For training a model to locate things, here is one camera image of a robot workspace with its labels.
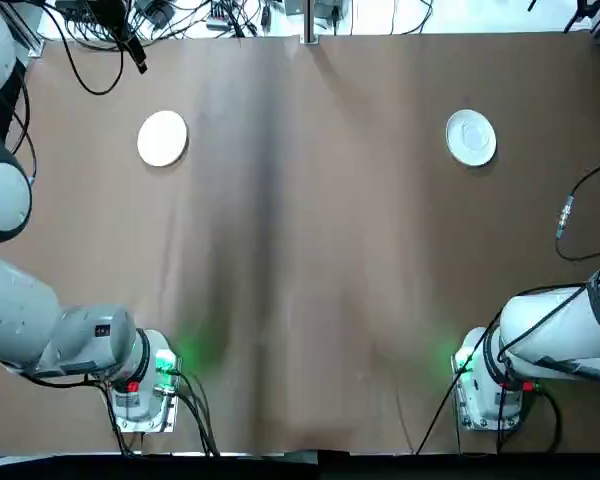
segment cable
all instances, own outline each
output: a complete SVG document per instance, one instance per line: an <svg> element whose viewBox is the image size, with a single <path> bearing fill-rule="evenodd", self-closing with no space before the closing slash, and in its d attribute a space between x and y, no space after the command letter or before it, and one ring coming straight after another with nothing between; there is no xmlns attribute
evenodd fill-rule
<svg viewBox="0 0 600 480"><path fill-rule="evenodd" d="M196 408L196 406L191 402L191 400L189 400L189 398L187 398L186 395L184 395L180 392L177 392L176 396L180 400L182 400L182 402L187 406L187 408L189 409L189 411L195 418L196 423L198 424L198 432L200 433L200 441L202 443L202 448L205 451L205 454L209 455L209 453L211 453L211 454L213 454L213 456L219 457L220 452L216 448L215 444L211 441L208 433L205 431L204 427L202 426L200 414L198 413L198 409Z"/></svg>
<svg viewBox="0 0 600 480"><path fill-rule="evenodd" d="M502 390L500 391L500 406L498 407L498 428L496 430L496 454L500 455L500 451L502 450L502 428L500 424L502 423L502 411L504 410L504 395L505 395L505 387L502 385Z"/></svg>
<svg viewBox="0 0 600 480"><path fill-rule="evenodd" d="M595 253L590 253L587 255L572 257L570 255L566 255L560 249L560 239L562 238L562 234L564 233L564 230L566 229L567 220L569 219L569 215L571 215L571 208L572 208L575 196L576 196L576 192L587 180L589 180L591 177L593 177L594 175L596 175L599 172L600 172L600 165L598 165L596 168L594 168L593 170L591 170L590 172L585 174L580 180L578 180L578 182L575 184L575 186L571 189L571 192L569 192L569 195L567 196L567 201L566 201L564 207L562 207L562 211L560 213L560 219L558 221L558 229L556 230L555 250L556 250L556 253L558 254L558 256L560 258L562 258L563 260L567 260L569 262L582 262L585 260L590 260L593 258L600 257L600 252L595 252Z"/></svg>
<svg viewBox="0 0 600 480"><path fill-rule="evenodd" d="M16 142L15 146L13 147L13 150L11 150L11 153L13 155L18 153L18 150L20 149L22 142L24 141L25 137L28 135L29 123L31 122L31 102L29 100L29 91L27 90L27 84L25 83L24 78L22 78L22 75L20 75L17 71L16 71L16 75L18 76L18 79L20 80L20 88L22 89L22 96L24 98L24 125L21 125L22 130L20 131L20 137L18 138L18 141Z"/></svg>
<svg viewBox="0 0 600 480"><path fill-rule="evenodd" d="M204 390L204 387L202 386L202 382L200 382L200 379L196 375L193 375L193 379L195 380L198 388L200 389L200 392L202 393L203 400L201 400L196 395L195 390L193 389L193 387L191 385L191 382L189 382L189 379L182 372L179 372L177 370L171 370L167 373L170 373L171 375L175 375L175 376L182 378L184 380L184 382L187 384L189 393L191 395L191 398L193 399L193 402L191 402L187 398L187 401L189 401L189 403L191 404L191 405L187 405L187 407L189 408L191 413L194 415L194 418L196 419L196 422L198 423L198 430L200 432L200 440L203 442L202 446L205 449L205 453L212 453L214 456L220 456L220 452L218 451L218 448L216 446L216 440L215 440L215 436L213 434L213 428L211 427L209 399L207 398L207 394ZM184 396L184 395L179 392L178 397L182 398L182 396ZM200 416L198 415L198 409L200 409L200 411L202 411L202 415L204 417L206 425L201 422Z"/></svg>
<svg viewBox="0 0 600 480"><path fill-rule="evenodd" d="M145 458L142 455L136 455L135 453L133 453L131 451L131 449L127 446L126 442L124 441L122 432L120 432L120 428L118 428L118 422L116 421L116 415L113 412L113 405L111 403L111 399L109 398L109 394L107 392L106 387L104 387L99 382L94 382L92 385L89 385L89 386L100 390L100 393L102 393L102 396L104 397L104 401L107 406L107 415L109 417L109 422L111 423L111 430L113 430L113 435L116 437L116 442L118 443L118 448L120 449L120 453L123 456L128 457L128 458L134 458L134 459Z"/></svg>
<svg viewBox="0 0 600 480"><path fill-rule="evenodd" d="M51 383L51 382L46 382L44 380L40 380L40 379L31 377L27 374L20 374L20 376L23 378L26 378L31 383L34 383L38 386L46 387L46 388L68 389L68 388L75 388L75 387L94 387L94 388L97 388L98 390L100 390L100 392L102 393L102 395L104 396L104 399L105 399L105 403L107 406L107 414L109 416L109 421L111 422L111 428L116 437L116 441L118 443L120 453L122 455L124 455L125 457L131 457L131 458L141 457L141 456L136 455L133 452L131 452L131 450L125 443L124 438L122 437L122 433L120 432L120 429L118 428L115 414L113 413L113 405L111 404L111 399L109 398L109 395L107 394L106 387L104 387L101 382L98 382L95 380L89 380L87 375L84 376L84 379L81 382L76 382L76 383Z"/></svg>
<svg viewBox="0 0 600 480"><path fill-rule="evenodd" d="M40 6L40 8L42 8L42 10L45 11L45 13L49 16L49 18L51 18L51 20L55 24L56 28L58 29L58 32L60 33L60 37L62 38L62 44L64 45L64 50L67 53L67 58L69 59L69 63L71 64L71 69L73 70L73 73L76 76L76 79L78 80L78 83L80 84L80 86L82 88L84 88L87 92L89 92L91 95L95 95L98 97L106 95L109 92L111 92L116 87L116 85L118 85L118 82L120 82L120 78L122 78L122 72L124 70L124 52L123 52L122 48L120 48L120 70L118 71L118 75L116 76L113 83L109 86L109 88L106 88L105 90L93 90L93 89L89 88L82 80L80 73L78 73L76 64L73 61L73 56L71 55L71 50L69 50L69 45L67 44L67 39L64 36L64 33L62 32L62 28L60 28L58 21L56 20L56 18L53 16L53 14L49 11L49 9L47 7L49 7L49 5L45 4L45 5Z"/></svg>
<svg viewBox="0 0 600 480"><path fill-rule="evenodd" d="M429 21L429 18L431 18L431 16L433 15L433 0L429 0L429 3L427 3L425 0L420 0L420 3L422 3L423 5L426 5L426 7L427 7L427 12L425 13L424 18L418 24L418 26L416 26L415 28L412 28L411 30L407 30L406 32L402 32L400 35L408 35L408 34L414 33L414 32L422 33L422 30L424 30L425 24Z"/></svg>
<svg viewBox="0 0 600 480"><path fill-rule="evenodd" d="M0 102L5 105L9 110L11 110L11 106L9 105L9 103L4 99L4 97L0 94ZM31 140L31 135L29 135L28 132L28 125L26 124L26 120L23 123L22 120L20 119L20 117L18 116L18 114L14 111L11 112L11 115L13 116L13 118L16 119L16 122L18 123L18 125L20 125L20 128L22 129L22 132L24 132L24 137L27 139L27 143L29 144L29 149L31 150L31 161L33 163L33 167L32 167L32 171L31 171L31 176L28 178L29 180L29 185L33 185L33 183L36 180L36 176L38 175L38 156L36 155L36 148L33 145L33 140Z"/></svg>
<svg viewBox="0 0 600 480"><path fill-rule="evenodd" d="M395 25L396 20L396 2L398 0L393 0L393 14L391 15L391 30L389 31L389 35L393 35L393 27Z"/></svg>
<svg viewBox="0 0 600 480"><path fill-rule="evenodd" d="M354 0L351 0L351 30L349 30L349 36L353 36L353 18L357 12L357 9L354 7Z"/></svg>
<svg viewBox="0 0 600 480"><path fill-rule="evenodd" d="M546 450L546 453L555 453L560 446L560 442L562 441L562 413L560 412L560 407L558 406L558 402L548 391L544 389L539 389L538 394L549 401L551 408L553 409L553 414L555 416L555 427L553 430L553 439L551 440L551 444Z"/></svg>
<svg viewBox="0 0 600 480"><path fill-rule="evenodd" d="M453 424L456 430L456 443L458 445L458 455L462 455L462 446L460 445L460 425L458 420L458 408L457 408L457 400L456 396L458 395L458 390L456 387L456 391L451 394L451 408L453 409Z"/></svg>

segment black cable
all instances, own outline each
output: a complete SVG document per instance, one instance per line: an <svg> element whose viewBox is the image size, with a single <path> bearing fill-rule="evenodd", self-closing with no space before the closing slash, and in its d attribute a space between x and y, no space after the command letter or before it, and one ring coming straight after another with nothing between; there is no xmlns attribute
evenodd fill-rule
<svg viewBox="0 0 600 480"><path fill-rule="evenodd" d="M573 205L573 202L574 202L574 199L576 196L576 192L587 180L589 180L591 177L593 177L594 175L596 175L599 172L600 172L600 165L598 165L596 168L594 168L593 170L588 172L586 175L584 175L580 180L578 180L578 182L575 184L575 186L571 189L571 192L569 192L569 195L567 196L567 201L566 201L564 207L562 208L562 212L560 214L560 220L558 221L558 229L556 230L556 238L555 238L554 246L555 246L556 253L563 260L567 260L569 262L582 262L585 260L591 260L593 258L600 257L600 252L594 252L594 253L590 253L587 255L580 255L580 256L570 256L570 255L567 255L564 252L562 252L562 250L560 249L560 239L562 238L562 234L564 233L564 230L566 229L567 220L569 219L569 215L571 214L571 207Z"/></svg>
<svg viewBox="0 0 600 480"><path fill-rule="evenodd" d="M502 390L500 391L500 406L498 407L498 428L496 430L496 454L500 455L500 451L502 450L502 428L500 427L500 423L502 423L502 411L504 410L504 395L505 395L505 386L502 385Z"/></svg>
<svg viewBox="0 0 600 480"><path fill-rule="evenodd" d="M551 395L543 388L538 390L538 394L542 397L545 397L549 401L549 404L553 409L553 414L555 415L556 423L553 430L553 439L551 440L549 448L547 448L546 450L546 453L555 453L558 450L558 447L560 446L560 442L562 441L562 413L560 412L558 402L556 401L553 395Z"/></svg>
<svg viewBox="0 0 600 480"><path fill-rule="evenodd" d="M9 110L11 110L11 106L9 105L9 103L4 99L4 97L1 94L0 94L0 102L5 107L7 107ZM20 116L15 112L15 110L13 110L11 112L11 115L13 116L13 118L15 118L18 125L20 125L22 132L24 132L24 137L27 139L27 143L29 144L29 149L31 150L31 161L32 161L33 166L32 166L31 176L29 177L29 184L33 185L33 182L35 182L36 176L38 175L38 156L36 155L36 148L33 145L33 140L31 140L31 135L29 134L29 131L28 131L29 127L26 124L26 120L23 123L22 120L20 119Z"/></svg>
<svg viewBox="0 0 600 480"><path fill-rule="evenodd" d="M424 29L425 24L429 21L429 18L431 18L431 16L433 15L433 0L429 0L429 3L425 2L425 0L420 0L420 3L422 3L423 5L426 5L426 7L427 7L427 12L425 13L424 18L415 28L412 28L411 30L407 30L406 32L402 32L400 35L408 35L408 34L414 33L414 32L422 33L422 30Z"/></svg>
<svg viewBox="0 0 600 480"><path fill-rule="evenodd" d="M78 80L78 83L80 83L80 86L82 86L82 88L84 88L91 95L103 96L103 95L106 95L107 93L111 92L116 87L116 85L118 85L118 82L120 81L120 78L122 78L122 72L124 70L124 52L122 51L122 48L120 49L120 70L119 70L118 75L116 76L115 80L111 84L111 86L109 88L107 88L105 90L101 90L101 91L92 90L84 83L84 81L82 80L82 77L80 76L80 73L78 73L76 64L73 61L73 56L71 55L71 50L69 49L69 45L67 44L67 39L64 36L64 33L62 32L62 28L60 27L60 24L56 20L55 16L49 11L49 8L51 8L53 10L57 10L57 9L51 5L47 5L46 3L41 4L40 2L36 2L35 0L23 0L23 3L29 3L31 5L36 5L36 6L40 7L49 16L49 18L51 18L51 21L55 24L56 28L58 29L58 32L60 33L60 37L62 38L62 44L64 45L64 50L67 53L67 58L69 59L69 63L71 64L71 69L73 70L73 73L76 76L76 79Z"/></svg>
<svg viewBox="0 0 600 480"><path fill-rule="evenodd" d="M462 445L460 444L460 420L458 419L458 405L457 405L458 390L451 394L451 408L453 410L453 424L456 430L456 444L458 446L458 455L462 455Z"/></svg>
<svg viewBox="0 0 600 480"><path fill-rule="evenodd" d="M198 428L206 427L206 440L205 441L207 442L208 450L211 453L213 453L214 455L220 455L218 453L215 435L213 433L213 428L211 426L211 414L210 414L210 408L209 408L209 399L207 398L207 394L204 390L204 387L202 386L202 382L196 375L193 375L193 379L196 382L198 388L200 389L200 392L202 393L203 400L200 400L200 398L196 395L195 390L193 389L191 382L186 377L186 375L184 375L182 372L179 372L177 370L170 371L169 373L182 378L184 380L184 382L187 384L191 398L193 399L193 406L195 407L196 410L200 409L200 411L202 411L202 415L203 415L205 423L206 423L206 425L199 424Z"/></svg>
<svg viewBox="0 0 600 480"><path fill-rule="evenodd" d="M93 382L93 384L89 386L100 390L100 393L102 393L102 396L104 397L104 401L107 406L107 415L109 417L109 422L111 423L111 430L113 430L113 435L116 437L116 442L118 443L120 453L128 458L144 458L142 455L136 455L135 453L133 453L133 451L131 451L131 449L127 446L126 442L124 441L122 432L120 432L120 428L118 428L118 422L116 421L116 415L113 412L113 404L111 403L111 398L109 398L107 388L99 382Z"/></svg>
<svg viewBox="0 0 600 480"><path fill-rule="evenodd" d="M15 155L16 153L18 153L18 150L20 149L22 142L24 142L25 137L28 135L29 123L31 123L31 102L29 100L29 91L27 90L27 84L25 83L22 75L20 75L17 71L16 71L16 75L18 76L18 80L20 80L20 88L22 89L22 96L24 98L24 125L21 124L22 130L20 131L20 137L18 137L18 141L14 145L13 150L11 150L12 155Z"/></svg>
<svg viewBox="0 0 600 480"><path fill-rule="evenodd" d="M207 434L207 432L205 431L205 429L202 425L202 420L200 419L200 414L198 413L198 409L196 408L196 406L191 402L191 400L189 400L189 398L186 395L184 395L180 392L176 392L176 396L180 400L182 400L182 402L187 406L187 408L189 409L189 411L195 418L196 423L198 424L198 432L200 434L200 441L202 443L202 448L205 451L205 453L208 454L210 452L213 454L213 456L219 457L220 452L218 451L218 449L215 447L215 445L209 439L209 435Z"/></svg>
<svg viewBox="0 0 600 480"><path fill-rule="evenodd" d="M391 30L389 31L389 35L393 35L393 27L396 21L396 2L398 0L393 0L393 14L391 15Z"/></svg>

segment white floor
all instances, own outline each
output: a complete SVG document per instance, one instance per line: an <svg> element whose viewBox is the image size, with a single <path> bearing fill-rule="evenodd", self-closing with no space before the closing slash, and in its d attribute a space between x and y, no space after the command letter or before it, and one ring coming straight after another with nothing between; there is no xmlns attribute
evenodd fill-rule
<svg viewBox="0 0 600 480"><path fill-rule="evenodd" d="M245 0L245 10L249 16L255 15L254 25L260 28L260 19L256 15L259 1ZM531 12L527 11L530 0L431 0L433 15L426 23L423 33L496 33L496 32L546 32L562 31L576 10L576 0L538 0ZM177 0L176 5L183 8L193 8L200 0ZM427 7L421 0L345 0L345 18L338 26L338 35L388 35L392 31L399 34L411 30L420 24ZM201 10L196 17L206 15L208 9ZM302 16L286 16L275 10L272 11L272 26L269 36L291 36L302 32ZM58 16L59 23L64 28L64 22ZM173 22L182 21L173 26L178 30L192 20L189 12L177 11ZM320 34L333 35L330 27L320 28L318 21L316 31ZM585 19L576 23L573 30L588 29L591 21ZM43 16L39 33L50 39L59 39L60 35L55 25ZM142 33L149 37L150 30L141 28ZM209 31L204 22L191 27L187 32L188 38L209 38L218 35Z"/></svg>

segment electronics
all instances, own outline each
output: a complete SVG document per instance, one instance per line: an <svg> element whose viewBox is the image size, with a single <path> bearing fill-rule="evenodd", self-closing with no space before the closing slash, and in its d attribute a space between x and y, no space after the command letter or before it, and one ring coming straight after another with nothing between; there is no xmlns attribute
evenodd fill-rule
<svg viewBox="0 0 600 480"><path fill-rule="evenodd" d="M344 13L342 0L315 0L316 18L331 19L333 8L336 7L341 14ZM304 13L304 0L284 0L284 9L287 15Z"/></svg>
<svg viewBox="0 0 600 480"><path fill-rule="evenodd" d="M211 0L209 8L209 17L207 18L207 28L209 30L218 30L228 32L231 30L231 22L227 10L233 9L232 1Z"/></svg>
<svg viewBox="0 0 600 480"><path fill-rule="evenodd" d="M136 0L136 10L157 29L163 29L175 15L175 9L167 0Z"/></svg>

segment brown table surface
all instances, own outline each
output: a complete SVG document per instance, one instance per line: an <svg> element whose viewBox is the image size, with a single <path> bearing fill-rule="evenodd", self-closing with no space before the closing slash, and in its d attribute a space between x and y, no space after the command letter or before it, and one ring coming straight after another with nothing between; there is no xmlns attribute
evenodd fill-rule
<svg viewBox="0 0 600 480"><path fill-rule="evenodd" d="M104 87L116 54L73 49ZM126 305L203 379L223 451L417 447L449 357L517 291L582 280L553 252L557 214L600 163L600 46L587 33L168 41L106 97L61 45L28 76L40 161L26 231L0 248L66 305ZM498 151L455 162L458 109ZM146 167L144 119L173 109L190 148ZM30 165L28 153L21 159ZM600 248L600 176L565 248ZM563 451L600 451L600 384L558 382ZM181 411L145 450L199 450ZM511 450L542 450L539 402ZM492 434L463 433L468 450ZM116 448L97 392L45 390L0 366L0 454ZM425 448L451 452L446 408Z"/></svg>

